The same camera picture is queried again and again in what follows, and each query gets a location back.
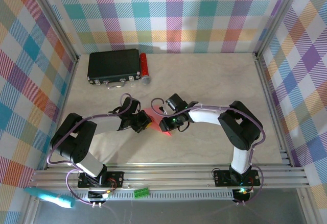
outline black mounting plate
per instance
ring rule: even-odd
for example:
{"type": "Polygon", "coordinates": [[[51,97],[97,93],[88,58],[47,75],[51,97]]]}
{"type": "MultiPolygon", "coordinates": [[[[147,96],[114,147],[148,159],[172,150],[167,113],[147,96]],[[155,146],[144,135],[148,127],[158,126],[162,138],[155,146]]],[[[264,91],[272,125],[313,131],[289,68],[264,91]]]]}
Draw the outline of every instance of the black mounting plate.
{"type": "Polygon", "coordinates": [[[251,187],[252,183],[250,178],[253,179],[253,186],[260,186],[259,174],[255,169],[250,170],[249,174],[244,178],[241,185],[236,184],[231,180],[229,170],[214,170],[213,176],[216,187],[251,187]]]}
{"type": "MultiPolygon", "coordinates": [[[[106,175],[104,175],[107,180],[101,187],[104,188],[112,188],[112,181],[109,178],[113,178],[117,182],[117,188],[121,188],[123,186],[124,181],[124,172],[123,171],[107,171],[106,175]]],[[[90,187],[98,187],[93,185],[85,176],[85,173],[80,173],[79,180],[77,184],[78,188],[90,188],[90,187]]]]}

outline plaid wall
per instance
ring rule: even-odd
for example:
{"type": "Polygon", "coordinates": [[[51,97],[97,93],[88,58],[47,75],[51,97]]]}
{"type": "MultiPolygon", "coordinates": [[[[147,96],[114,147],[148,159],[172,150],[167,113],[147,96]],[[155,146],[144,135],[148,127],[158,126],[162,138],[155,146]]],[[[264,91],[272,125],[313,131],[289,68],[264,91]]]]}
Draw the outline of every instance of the plaid wall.
{"type": "Polygon", "coordinates": [[[294,0],[264,60],[292,155],[327,223],[327,0],[294,0]]]}
{"type": "Polygon", "coordinates": [[[81,53],[248,53],[282,0],[59,1],[49,0],[81,53]]]}
{"type": "Polygon", "coordinates": [[[73,62],[36,0],[0,0],[0,223],[17,223],[73,62]]]}

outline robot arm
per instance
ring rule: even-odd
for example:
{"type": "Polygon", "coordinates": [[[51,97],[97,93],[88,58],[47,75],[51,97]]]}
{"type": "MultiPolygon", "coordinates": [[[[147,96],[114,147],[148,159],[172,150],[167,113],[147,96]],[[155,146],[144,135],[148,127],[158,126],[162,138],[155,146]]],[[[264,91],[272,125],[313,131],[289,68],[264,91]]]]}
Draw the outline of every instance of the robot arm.
{"type": "MultiPolygon", "coordinates": [[[[107,167],[89,152],[93,136],[107,131],[121,131],[127,128],[132,128],[139,133],[152,122],[144,110],[136,113],[137,108],[140,106],[138,100],[133,99],[130,108],[127,110],[131,103],[130,99],[129,97],[126,98],[121,107],[111,112],[121,113],[126,110],[123,114],[84,121],[55,150],[92,177],[93,181],[99,185],[105,183],[106,179],[103,176],[106,175],[107,167]]],[[[69,114],[51,139],[50,145],[54,147],[81,120],[82,116],[76,113],[69,114]]]]}
{"type": "MultiPolygon", "coordinates": [[[[172,95],[166,102],[178,115],[164,117],[160,122],[162,131],[179,128],[185,122],[207,122],[222,126],[234,146],[233,160],[229,168],[230,178],[235,184],[241,184],[251,170],[249,162],[251,145],[259,138],[260,129],[248,118],[232,110],[220,111],[197,105],[199,108],[179,113],[185,108],[193,107],[197,102],[187,104],[177,94],[172,95]]],[[[262,127],[260,121],[240,101],[233,102],[230,107],[250,116],[262,127]]]]}

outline robotic arm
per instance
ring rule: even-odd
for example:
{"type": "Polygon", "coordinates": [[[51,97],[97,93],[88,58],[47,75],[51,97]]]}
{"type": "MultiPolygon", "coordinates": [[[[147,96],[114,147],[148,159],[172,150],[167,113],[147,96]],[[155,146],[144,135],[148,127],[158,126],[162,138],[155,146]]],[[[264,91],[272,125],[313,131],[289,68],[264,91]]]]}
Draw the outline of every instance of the robotic arm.
{"type": "MultiPolygon", "coordinates": [[[[251,146],[259,138],[261,131],[251,120],[255,121],[261,127],[262,124],[241,102],[233,102],[229,106],[230,110],[224,111],[217,110],[217,108],[211,109],[208,108],[210,106],[204,105],[194,107],[197,102],[187,104],[177,94],[172,95],[166,102],[175,113],[161,120],[159,126],[164,132],[179,129],[184,123],[188,123],[189,126],[190,123],[196,122],[208,122],[220,125],[225,131],[229,141],[234,146],[234,154],[229,171],[219,171],[218,173],[222,173],[223,175],[222,177],[220,175],[216,177],[218,179],[217,181],[224,179],[227,173],[227,179],[229,180],[227,185],[224,186],[245,186],[248,183],[249,177],[255,178],[256,175],[253,174],[255,170],[251,170],[249,158],[251,146]]],[[[73,134],[70,134],[56,148],[55,151],[58,154],[84,171],[84,176],[87,180],[81,183],[85,183],[86,186],[91,183],[94,187],[111,186],[109,178],[112,176],[112,172],[107,171],[107,167],[88,151],[90,144],[94,135],[106,131],[121,131],[132,128],[139,133],[146,129],[152,120],[144,110],[137,109],[138,107],[141,107],[140,102],[128,97],[121,107],[110,112],[112,114],[116,113],[117,116],[82,122],[73,131],[73,134]]],[[[51,146],[54,147],[82,119],[76,113],[69,114],[52,138],[50,142],[51,146]]],[[[217,181],[215,180],[216,186],[219,186],[219,182],[217,181]]]]}
{"type": "MultiPolygon", "coordinates": [[[[193,107],[198,102],[187,104],[178,94],[173,94],[166,100],[166,103],[177,115],[162,119],[160,122],[162,131],[179,129],[186,122],[188,126],[190,123],[207,122],[223,128],[234,146],[233,160],[229,168],[230,178],[235,185],[241,185],[251,171],[249,162],[251,146],[259,138],[260,129],[250,119],[233,110],[220,111],[197,105],[199,108],[180,113],[180,111],[193,107]]],[[[262,127],[260,121],[240,101],[234,101],[229,107],[245,113],[262,127]]]]}
{"type": "MultiPolygon", "coordinates": [[[[122,114],[111,117],[101,117],[82,122],[55,150],[58,154],[71,161],[75,166],[85,172],[85,175],[97,186],[108,184],[107,166],[96,159],[88,150],[94,135],[107,131],[122,131],[132,128],[139,133],[151,122],[151,118],[141,107],[138,100],[127,97],[122,106],[117,107],[112,112],[122,114]]],[[[76,123],[82,120],[82,116],[71,113],[64,120],[50,145],[54,147],[76,123]]]]}

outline case handle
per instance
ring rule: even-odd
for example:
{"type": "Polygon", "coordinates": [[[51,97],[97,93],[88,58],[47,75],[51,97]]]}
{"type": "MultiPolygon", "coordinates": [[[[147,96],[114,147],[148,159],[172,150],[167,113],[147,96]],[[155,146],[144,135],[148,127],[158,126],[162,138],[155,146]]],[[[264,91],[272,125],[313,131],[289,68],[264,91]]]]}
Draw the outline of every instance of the case handle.
{"type": "Polygon", "coordinates": [[[109,83],[110,83],[109,81],[104,81],[103,83],[106,84],[108,89],[124,87],[126,80],[125,79],[120,79],[119,81],[121,83],[120,85],[109,85],[109,83]]]}

